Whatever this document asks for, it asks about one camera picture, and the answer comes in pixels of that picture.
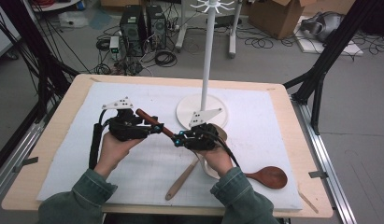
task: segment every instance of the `green sleeve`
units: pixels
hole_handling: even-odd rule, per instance
[[[222,224],[278,224],[273,217],[273,204],[253,190],[238,167],[223,176],[211,193],[226,208]]]
[[[87,170],[71,191],[55,194],[39,206],[37,223],[101,224],[102,204],[116,188],[93,170]]]

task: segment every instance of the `tripod leg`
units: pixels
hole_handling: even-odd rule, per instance
[[[242,7],[242,0],[238,0],[237,6],[235,7],[235,16],[233,21],[232,32],[230,33],[230,42],[229,42],[230,58],[235,58],[235,31],[237,29],[238,19],[241,13],[241,7]]]
[[[313,110],[311,114],[311,126],[313,127],[314,133],[320,135],[319,132],[319,119],[320,119],[320,101],[322,97],[323,90],[323,78],[318,83],[316,89],[314,90],[314,103]]]
[[[180,27],[179,27],[179,34],[178,34],[178,40],[177,44],[175,45],[175,48],[177,49],[177,52],[180,53],[180,50],[183,46],[183,40],[185,39],[186,30],[188,28],[188,24],[185,21],[185,13],[186,13],[186,1],[181,1],[180,6]]]
[[[306,79],[308,79],[311,76],[311,70],[313,70],[313,69],[314,69],[314,67],[312,67],[308,72],[302,74],[301,76],[296,77],[296,78],[284,83],[283,85],[284,85],[285,89],[289,89],[290,87],[296,86],[297,84],[304,82]]]

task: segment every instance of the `white round base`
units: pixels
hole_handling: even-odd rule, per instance
[[[222,112],[207,123],[214,123],[221,128],[227,123],[228,111],[224,103],[215,96],[206,96],[206,110],[221,108]],[[183,98],[177,106],[177,117],[182,126],[189,130],[189,123],[191,122],[193,112],[201,110],[201,94],[190,95]]]

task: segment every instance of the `metal bracket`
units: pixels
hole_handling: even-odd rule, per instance
[[[314,172],[310,172],[308,173],[310,175],[311,178],[321,178],[321,179],[324,179],[324,178],[327,178],[328,177],[328,174],[326,172],[323,172],[323,171],[314,171]]]
[[[38,161],[39,161],[38,157],[33,157],[33,158],[30,158],[30,159],[23,160],[21,162],[21,164],[13,167],[13,172],[14,173],[19,173],[23,166],[29,165],[29,164],[33,164],[33,163],[37,163]]]
[[[115,101],[108,105],[102,105],[102,109],[131,109],[133,108],[131,100],[126,96],[124,99]]]
[[[196,111],[192,114],[191,122],[189,123],[189,127],[194,127],[203,123],[206,123],[210,119],[219,115],[223,110],[221,108],[213,109],[213,110],[205,110],[205,111]]]

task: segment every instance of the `person's right hand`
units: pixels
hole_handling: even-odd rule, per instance
[[[215,147],[212,150],[196,151],[206,158],[208,165],[218,172],[220,177],[233,168],[232,160],[227,152],[222,147]]]
[[[132,147],[138,145],[144,139],[133,139],[125,142],[119,141],[110,132],[104,135],[101,148],[101,156],[94,171],[104,179],[117,167],[118,163],[130,153]]]

